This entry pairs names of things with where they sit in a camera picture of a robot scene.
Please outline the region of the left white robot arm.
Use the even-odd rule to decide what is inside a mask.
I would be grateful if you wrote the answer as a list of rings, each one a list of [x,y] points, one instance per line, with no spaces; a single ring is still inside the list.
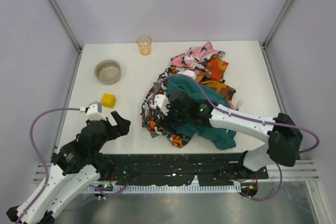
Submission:
[[[76,110],[86,115],[86,126],[52,157],[50,167],[44,167],[45,178],[30,197],[7,210],[11,222],[54,223],[86,187],[96,180],[111,178],[112,161],[100,150],[106,142],[127,135],[131,122],[113,111],[116,125],[112,125],[97,105]]]

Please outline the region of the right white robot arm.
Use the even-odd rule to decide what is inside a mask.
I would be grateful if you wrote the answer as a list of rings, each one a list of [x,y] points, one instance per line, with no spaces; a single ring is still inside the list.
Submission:
[[[279,113],[275,118],[245,114],[208,98],[196,101],[185,91],[164,98],[159,107],[170,124],[227,129],[262,141],[260,147],[242,153],[237,164],[241,174],[257,172],[267,165],[293,167],[296,163],[303,135],[286,114]]]

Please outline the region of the grey cloth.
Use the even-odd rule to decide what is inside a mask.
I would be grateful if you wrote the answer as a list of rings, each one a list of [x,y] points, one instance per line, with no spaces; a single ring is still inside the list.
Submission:
[[[161,88],[161,81],[156,81],[153,83],[153,91],[157,92]]]

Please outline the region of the teal cloth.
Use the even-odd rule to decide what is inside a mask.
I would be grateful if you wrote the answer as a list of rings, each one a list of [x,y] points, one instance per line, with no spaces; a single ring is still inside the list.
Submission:
[[[200,84],[197,86],[193,80],[187,77],[174,76],[169,78],[167,83],[166,95],[171,96],[177,91],[186,92],[192,99],[197,102],[205,100],[205,96],[208,96],[211,101],[217,102],[225,107],[229,107],[229,103],[224,96],[217,93],[214,89]],[[192,122],[178,123],[174,121],[172,128],[176,134],[180,134],[181,137],[187,138],[189,142],[195,134],[213,142],[219,150],[226,150],[236,146],[234,137],[235,131],[219,128],[210,128],[205,126],[198,126]]]

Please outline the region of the black orange camouflage cloth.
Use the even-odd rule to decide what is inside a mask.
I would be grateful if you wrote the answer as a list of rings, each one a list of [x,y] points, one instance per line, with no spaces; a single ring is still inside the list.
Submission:
[[[180,70],[174,67],[166,68],[161,73],[157,81],[161,81],[165,77],[176,74]],[[153,87],[148,91],[141,105],[141,120],[142,127],[146,128],[150,132],[152,138],[157,136],[165,136],[167,140],[175,147],[183,148],[187,145],[196,131],[193,126],[177,127],[174,125],[167,125],[163,121],[164,114],[159,109],[152,109],[150,103],[154,94],[167,94],[168,81],[164,81],[161,84],[161,88],[157,91],[153,91]]]

